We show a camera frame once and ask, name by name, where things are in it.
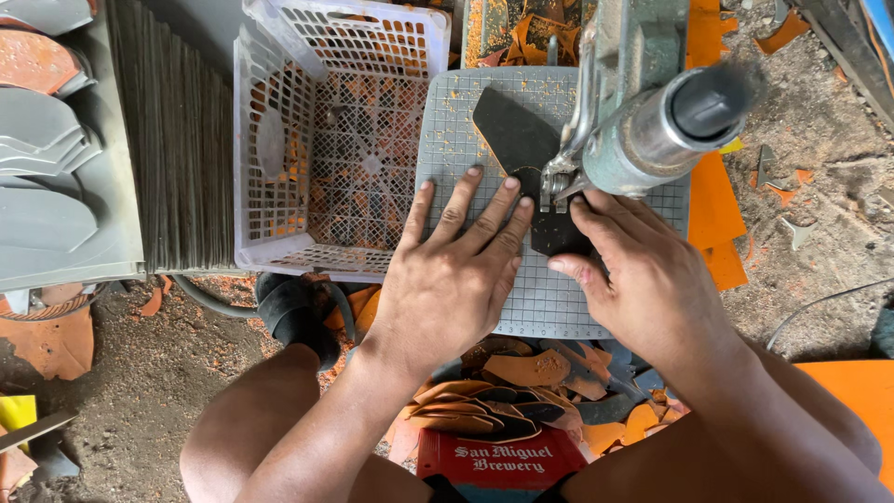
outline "san miguel brewery text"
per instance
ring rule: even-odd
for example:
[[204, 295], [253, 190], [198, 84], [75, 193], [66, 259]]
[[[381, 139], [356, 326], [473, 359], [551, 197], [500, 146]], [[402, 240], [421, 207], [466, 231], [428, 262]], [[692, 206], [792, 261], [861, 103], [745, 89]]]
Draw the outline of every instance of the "san miguel brewery text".
[[460, 446], [454, 449], [453, 452], [456, 454], [456, 457], [471, 456], [474, 459], [472, 469], [479, 472], [483, 470], [498, 470], [543, 473], [544, 467], [541, 464], [519, 463], [519, 461], [527, 461], [533, 457], [552, 457], [550, 449], [546, 447], [538, 450], [515, 449], [504, 446], [470, 449]]

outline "leg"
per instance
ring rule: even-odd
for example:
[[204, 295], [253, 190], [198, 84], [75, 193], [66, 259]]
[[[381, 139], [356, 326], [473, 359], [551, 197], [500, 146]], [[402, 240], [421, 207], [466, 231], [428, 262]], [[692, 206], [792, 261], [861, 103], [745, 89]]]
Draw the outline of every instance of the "leg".
[[[799, 405], [848, 447], [874, 473], [881, 469], [881, 448], [850, 409], [802, 371], [780, 357], [752, 346], [767, 373]], [[738, 476], [732, 462], [704, 434], [697, 413], [687, 414], [647, 440], [596, 460], [568, 480], [562, 496], [585, 501], [654, 501], [658, 488], [674, 488], [670, 499], [753, 501], [759, 483]]]
[[[198, 418], [180, 457], [183, 484], [192, 501], [236, 499], [267, 453], [319, 399], [319, 365], [316, 353], [306, 345], [289, 345], [215, 397]], [[350, 500], [428, 501], [430, 495], [424, 482], [370, 455]]]

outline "black sandal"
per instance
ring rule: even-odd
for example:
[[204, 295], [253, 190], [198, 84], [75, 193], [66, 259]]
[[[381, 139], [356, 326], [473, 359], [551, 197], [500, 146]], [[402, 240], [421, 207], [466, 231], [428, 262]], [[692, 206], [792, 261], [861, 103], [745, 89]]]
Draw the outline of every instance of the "black sandal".
[[[270, 335], [284, 345], [300, 343], [313, 349], [320, 357], [320, 371], [328, 371], [338, 362], [342, 347], [320, 321], [310, 301], [309, 291], [318, 288], [321, 283], [329, 282], [317, 282], [308, 287], [295, 276], [266, 272], [255, 282], [255, 297], [257, 314]], [[347, 298], [338, 287], [327, 289], [341, 306], [340, 294], [343, 304], [347, 306]], [[350, 313], [350, 307], [346, 311], [344, 309], [342, 307], [342, 312]], [[345, 317], [346, 328], [349, 320], [349, 334], [352, 334], [354, 327], [350, 315]]]

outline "grid cutting mat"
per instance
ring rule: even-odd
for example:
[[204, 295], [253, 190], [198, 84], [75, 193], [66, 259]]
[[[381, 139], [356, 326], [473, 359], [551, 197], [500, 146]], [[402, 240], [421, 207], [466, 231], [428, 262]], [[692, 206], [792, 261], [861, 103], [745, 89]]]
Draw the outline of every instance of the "grid cutting mat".
[[[419, 143], [416, 187], [435, 184], [426, 234], [437, 225], [453, 186], [472, 166], [484, 172], [466, 228], [478, 217], [506, 176], [472, 122], [481, 91], [491, 87], [515, 99], [543, 118], [557, 132], [574, 110], [577, 68], [501, 67], [441, 73], [431, 83]], [[667, 218], [683, 235], [689, 216], [689, 178], [655, 187], [645, 202]], [[523, 337], [609, 338], [586, 307], [578, 284], [546, 267], [546, 257], [531, 250], [525, 237], [515, 288], [503, 306], [494, 333]]]

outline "hand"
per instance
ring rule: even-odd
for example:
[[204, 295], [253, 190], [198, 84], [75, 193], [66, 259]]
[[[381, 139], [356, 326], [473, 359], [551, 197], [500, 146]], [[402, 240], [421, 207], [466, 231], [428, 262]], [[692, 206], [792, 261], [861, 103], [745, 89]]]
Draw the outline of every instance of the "hand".
[[610, 275], [596, 260], [571, 254], [554, 257], [549, 268], [577, 280], [596, 321], [656, 367], [740, 349], [698, 250], [640, 201], [584, 195], [571, 202], [571, 217]]
[[456, 237], [480, 182], [477, 168], [463, 175], [437, 228], [421, 243], [434, 196], [434, 186], [423, 183], [388, 268], [363, 345], [374, 345], [377, 354], [415, 373], [430, 374], [493, 331], [519, 271], [534, 202], [521, 198], [500, 231], [519, 194], [518, 179], [506, 178], [478, 220]]

